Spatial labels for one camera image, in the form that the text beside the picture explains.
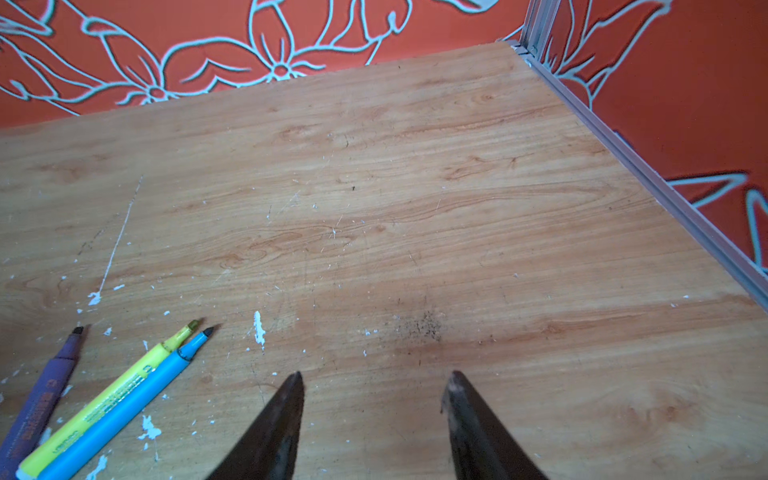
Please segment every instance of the orange wallpaper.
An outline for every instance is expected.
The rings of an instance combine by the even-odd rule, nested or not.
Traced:
[[[768,272],[763,0],[562,0],[544,63]]]
[[[0,127],[462,48],[526,0],[0,0]]]

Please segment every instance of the white paint drip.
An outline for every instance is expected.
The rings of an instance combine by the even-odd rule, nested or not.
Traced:
[[[109,275],[109,269],[112,268],[112,260],[114,259],[114,253],[118,251],[118,245],[120,244],[120,239],[123,237],[125,226],[128,225],[128,217],[131,215],[131,207],[134,206],[134,202],[136,201],[136,195],[139,193],[139,188],[141,188],[141,180],[143,178],[144,178],[144,175],[139,177],[139,184],[136,186],[134,197],[131,198],[131,202],[128,204],[128,210],[127,212],[125,212],[125,220],[123,221],[123,227],[120,229],[120,234],[118,235],[118,241],[114,243],[112,254],[109,256],[109,263],[107,263],[107,269],[104,271],[104,278],[101,279],[101,285],[98,287],[97,292],[91,292],[88,294],[88,298],[93,297],[92,300],[88,302],[88,305],[91,305],[91,306],[98,305],[98,303],[101,302],[101,291],[104,289],[104,282],[107,281],[107,275]],[[104,457],[104,464],[106,465],[106,463],[107,463],[106,457]]]
[[[53,433],[53,429],[51,427],[47,427],[43,434],[40,435],[40,439],[38,440],[38,447],[48,441],[49,438],[51,438],[51,434]]]
[[[96,475],[102,473],[107,469],[107,456],[102,455],[98,459],[98,465],[94,468],[94,471],[85,476],[85,480],[96,480]]]
[[[257,310],[253,314],[253,328],[256,329],[256,343],[259,343],[261,345],[261,351],[264,351],[264,334],[266,333],[266,330],[261,326],[261,313],[259,313],[259,310]]]
[[[144,434],[139,435],[137,439],[144,440],[149,437],[150,440],[155,440],[161,433],[163,433],[162,430],[157,429],[152,425],[152,415],[142,415],[141,418],[141,428],[144,429]]]

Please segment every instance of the wood grain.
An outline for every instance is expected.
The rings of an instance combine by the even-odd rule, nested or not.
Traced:
[[[146,408],[156,445],[134,420],[99,478],[204,478],[297,369],[296,478],[451,478],[453,369],[551,478],[768,475],[766,314],[504,45],[17,128],[0,152],[0,434],[78,321],[55,419],[142,340],[221,324]]]

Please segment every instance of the purple marker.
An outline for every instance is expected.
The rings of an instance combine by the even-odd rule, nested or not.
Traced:
[[[0,447],[0,480],[16,477],[18,464],[32,453],[48,424],[61,391],[78,361],[83,327],[74,329],[57,356],[43,369],[11,431]]]

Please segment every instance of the blue marker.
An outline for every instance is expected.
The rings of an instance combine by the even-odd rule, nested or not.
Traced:
[[[71,447],[64,450],[38,475],[38,480],[69,480],[88,460],[96,456],[141,410],[162,392],[192,361],[198,349],[208,341],[214,328],[205,329],[187,345],[168,358],[140,383],[107,415],[85,431]]]

